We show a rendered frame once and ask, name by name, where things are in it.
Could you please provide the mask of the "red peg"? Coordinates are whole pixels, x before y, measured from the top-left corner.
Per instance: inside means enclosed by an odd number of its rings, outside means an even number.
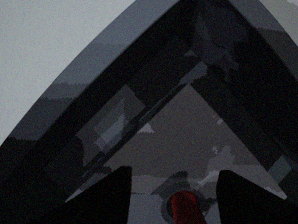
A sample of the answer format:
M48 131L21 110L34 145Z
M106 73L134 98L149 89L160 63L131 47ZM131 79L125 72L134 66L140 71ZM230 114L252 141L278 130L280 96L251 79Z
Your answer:
M201 206L198 205L196 194L181 190L170 197L172 201L172 212L176 224L206 224L205 216L201 212Z

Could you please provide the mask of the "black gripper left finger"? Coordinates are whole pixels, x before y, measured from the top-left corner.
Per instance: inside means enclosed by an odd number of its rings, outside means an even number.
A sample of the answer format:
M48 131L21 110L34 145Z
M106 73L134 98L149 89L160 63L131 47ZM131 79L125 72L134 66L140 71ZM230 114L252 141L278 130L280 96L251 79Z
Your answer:
M55 210L27 224L126 224L132 167L120 167Z

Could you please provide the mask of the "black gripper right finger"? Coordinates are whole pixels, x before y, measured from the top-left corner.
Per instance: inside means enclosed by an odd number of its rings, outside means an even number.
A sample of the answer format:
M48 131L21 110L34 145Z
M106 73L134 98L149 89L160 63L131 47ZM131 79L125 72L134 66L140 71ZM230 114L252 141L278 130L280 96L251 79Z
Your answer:
M221 224L298 224L298 206L222 169L216 185Z

